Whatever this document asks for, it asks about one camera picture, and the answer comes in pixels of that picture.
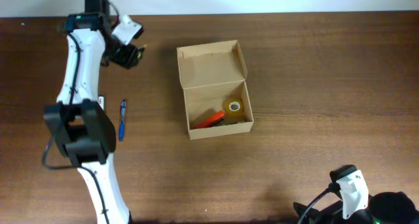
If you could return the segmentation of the yellow correction tape dispenser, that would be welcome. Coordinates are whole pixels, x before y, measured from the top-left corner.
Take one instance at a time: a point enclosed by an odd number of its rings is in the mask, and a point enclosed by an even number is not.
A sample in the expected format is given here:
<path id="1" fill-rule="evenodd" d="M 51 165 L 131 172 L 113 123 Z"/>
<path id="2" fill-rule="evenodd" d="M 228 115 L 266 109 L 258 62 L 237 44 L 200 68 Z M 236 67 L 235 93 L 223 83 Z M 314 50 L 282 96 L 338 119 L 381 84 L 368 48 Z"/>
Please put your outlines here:
<path id="1" fill-rule="evenodd" d="M 142 47 L 138 48 L 137 50 L 137 59 L 140 60 L 143 57 L 143 53 L 145 52 L 145 49 L 147 48 L 147 45 L 144 44 Z"/>

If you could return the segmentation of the brown cardboard box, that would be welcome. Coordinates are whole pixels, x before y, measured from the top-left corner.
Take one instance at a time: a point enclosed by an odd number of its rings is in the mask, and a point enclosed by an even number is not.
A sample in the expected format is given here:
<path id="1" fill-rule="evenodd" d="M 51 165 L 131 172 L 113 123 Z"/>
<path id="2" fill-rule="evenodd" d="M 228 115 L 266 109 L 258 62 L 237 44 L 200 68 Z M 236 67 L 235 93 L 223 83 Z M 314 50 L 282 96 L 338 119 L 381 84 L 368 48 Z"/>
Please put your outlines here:
<path id="1" fill-rule="evenodd" d="M 248 71 L 239 41 L 179 47 L 177 65 L 191 140 L 251 131 L 254 118 L 246 84 Z M 243 101 L 243 116 L 226 114 L 225 102 L 231 98 Z M 218 111 L 225 112 L 221 122 L 209 128 L 194 128 Z"/>

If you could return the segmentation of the yellow tape roll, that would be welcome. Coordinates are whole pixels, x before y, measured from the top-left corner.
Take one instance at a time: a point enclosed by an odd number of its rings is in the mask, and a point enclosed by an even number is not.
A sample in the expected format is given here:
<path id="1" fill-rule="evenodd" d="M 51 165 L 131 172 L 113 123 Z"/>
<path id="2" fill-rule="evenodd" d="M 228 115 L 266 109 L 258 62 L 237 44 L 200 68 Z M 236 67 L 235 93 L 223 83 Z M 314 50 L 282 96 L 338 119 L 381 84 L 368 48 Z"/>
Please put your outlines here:
<path id="1" fill-rule="evenodd" d="M 228 116 L 241 117 L 244 115 L 244 104 L 240 98 L 231 98 L 225 102 L 225 111 Z"/>

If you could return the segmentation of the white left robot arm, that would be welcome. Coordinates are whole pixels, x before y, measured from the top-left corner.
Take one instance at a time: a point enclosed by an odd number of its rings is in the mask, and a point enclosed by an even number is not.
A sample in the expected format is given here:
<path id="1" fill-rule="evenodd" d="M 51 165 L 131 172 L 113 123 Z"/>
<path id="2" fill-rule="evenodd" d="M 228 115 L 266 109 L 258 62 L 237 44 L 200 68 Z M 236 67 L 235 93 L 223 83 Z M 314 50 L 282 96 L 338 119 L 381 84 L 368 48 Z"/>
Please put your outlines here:
<path id="1" fill-rule="evenodd" d="M 131 44 L 143 26 L 128 15 L 115 27 L 104 13 L 68 16 L 65 22 L 68 57 L 64 83 L 56 103 L 45 107 L 44 120 L 51 133 L 42 155 L 49 170 L 76 169 L 90 193 L 98 223 L 131 223 L 132 215 L 120 192 L 114 166 L 117 135 L 99 104 L 101 61 L 129 69 L 137 65 L 144 48 Z M 69 159 L 65 166 L 49 165 L 52 145 Z"/>

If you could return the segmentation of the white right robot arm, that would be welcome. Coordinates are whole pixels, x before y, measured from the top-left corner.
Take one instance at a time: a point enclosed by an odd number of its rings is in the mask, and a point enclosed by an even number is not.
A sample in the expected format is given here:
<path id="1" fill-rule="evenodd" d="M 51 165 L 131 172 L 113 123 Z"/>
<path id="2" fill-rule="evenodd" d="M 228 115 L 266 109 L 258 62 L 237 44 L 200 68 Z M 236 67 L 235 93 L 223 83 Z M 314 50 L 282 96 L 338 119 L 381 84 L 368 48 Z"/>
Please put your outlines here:
<path id="1" fill-rule="evenodd" d="M 418 209 L 404 192 L 370 195 L 361 170 L 347 164 L 329 173 L 331 182 L 308 205 L 295 202 L 298 224 L 366 223 L 418 224 Z M 340 200 L 317 210 L 314 205 L 333 193 Z"/>

